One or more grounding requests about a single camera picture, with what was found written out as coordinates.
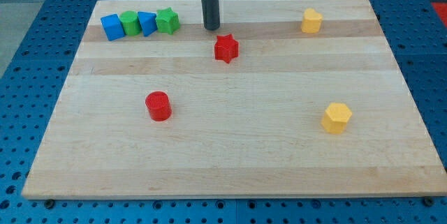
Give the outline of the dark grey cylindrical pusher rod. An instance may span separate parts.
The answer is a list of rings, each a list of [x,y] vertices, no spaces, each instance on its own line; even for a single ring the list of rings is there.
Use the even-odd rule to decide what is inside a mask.
[[[201,0],[201,3],[205,29],[217,30],[220,27],[219,0]]]

